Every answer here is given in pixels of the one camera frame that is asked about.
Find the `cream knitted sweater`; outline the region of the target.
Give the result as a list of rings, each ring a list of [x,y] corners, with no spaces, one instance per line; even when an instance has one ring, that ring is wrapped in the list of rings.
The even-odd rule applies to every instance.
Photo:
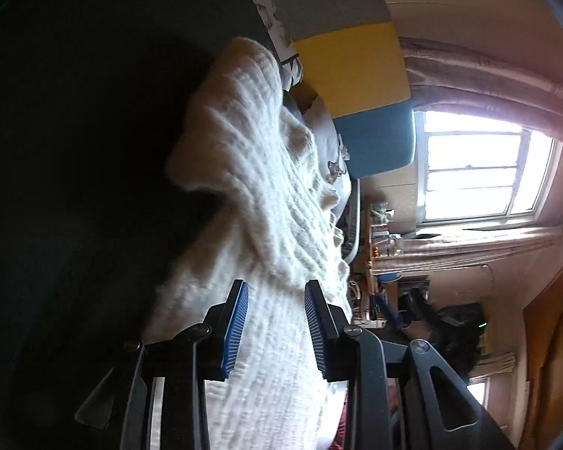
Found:
[[[172,338],[203,319],[243,279],[249,307],[227,382],[206,385],[214,449],[325,449],[347,386],[316,366],[304,288],[346,307],[336,189],[322,178],[311,131],[283,105],[280,72],[260,44],[238,37],[192,97],[186,130],[167,165],[183,189],[223,205],[158,288],[144,332]]]

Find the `cluttered wooden desk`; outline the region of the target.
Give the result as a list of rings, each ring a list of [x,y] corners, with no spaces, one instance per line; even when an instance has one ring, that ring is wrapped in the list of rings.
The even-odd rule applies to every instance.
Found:
[[[411,291],[429,302],[431,278],[416,257],[414,242],[389,230],[393,210],[386,202],[367,199],[360,213],[360,244],[350,283],[355,319],[382,328],[387,323],[384,312],[393,309],[406,324],[421,320]]]

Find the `red ruffled bedspread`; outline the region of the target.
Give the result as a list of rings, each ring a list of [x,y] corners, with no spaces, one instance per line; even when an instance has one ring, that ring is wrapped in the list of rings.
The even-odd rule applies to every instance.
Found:
[[[343,450],[345,444],[349,442],[349,430],[350,430],[350,411],[351,411],[351,389],[348,388],[346,391],[345,401],[343,402],[343,412],[340,415],[340,422],[336,428],[336,434],[334,435],[333,441],[329,445],[329,450]]]

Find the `white office chair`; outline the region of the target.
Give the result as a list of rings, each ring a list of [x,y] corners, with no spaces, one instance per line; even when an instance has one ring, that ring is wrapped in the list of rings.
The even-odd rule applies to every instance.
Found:
[[[343,232],[343,261],[350,264],[359,252],[361,234],[361,188],[358,179],[351,179],[351,193],[340,221],[337,224]]]

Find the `white printed pillow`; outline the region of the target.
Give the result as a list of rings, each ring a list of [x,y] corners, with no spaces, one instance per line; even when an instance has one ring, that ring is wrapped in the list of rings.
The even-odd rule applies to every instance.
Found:
[[[320,96],[316,96],[310,108],[303,114],[303,119],[314,135],[320,174],[336,189],[339,197],[337,205],[331,211],[336,219],[340,219],[352,192],[346,154],[342,152],[342,138],[337,133],[333,119]]]

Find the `pink curtain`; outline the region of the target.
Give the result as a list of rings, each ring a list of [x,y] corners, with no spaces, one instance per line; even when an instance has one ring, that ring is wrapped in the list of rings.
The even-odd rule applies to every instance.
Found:
[[[471,49],[402,37],[416,111],[502,120],[563,142],[563,84]]]

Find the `black white patterned pillow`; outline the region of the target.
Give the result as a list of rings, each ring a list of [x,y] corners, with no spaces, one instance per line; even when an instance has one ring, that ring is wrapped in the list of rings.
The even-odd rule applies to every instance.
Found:
[[[252,0],[267,34],[272,42],[274,54],[280,61],[281,84],[287,92],[292,87],[301,83],[303,78],[303,65],[294,43],[276,15],[276,6],[273,0]]]

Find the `black leather seat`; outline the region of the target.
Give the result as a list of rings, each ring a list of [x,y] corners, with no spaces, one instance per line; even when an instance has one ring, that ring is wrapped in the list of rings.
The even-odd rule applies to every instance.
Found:
[[[89,449],[76,411],[220,208],[166,165],[252,0],[0,0],[0,449]]]

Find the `grey yellow blue headboard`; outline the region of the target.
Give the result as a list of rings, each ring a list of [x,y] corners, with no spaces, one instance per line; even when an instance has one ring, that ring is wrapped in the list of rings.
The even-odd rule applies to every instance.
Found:
[[[363,179],[409,166],[416,133],[410,86],[385,0],[273,0]]]

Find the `window with white frame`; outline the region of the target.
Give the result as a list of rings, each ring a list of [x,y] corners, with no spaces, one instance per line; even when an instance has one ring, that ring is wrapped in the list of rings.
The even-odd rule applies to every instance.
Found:
[[[446,112],[414,114],[422,224],[526,221],[540,212],[560,144],[519,124]]]

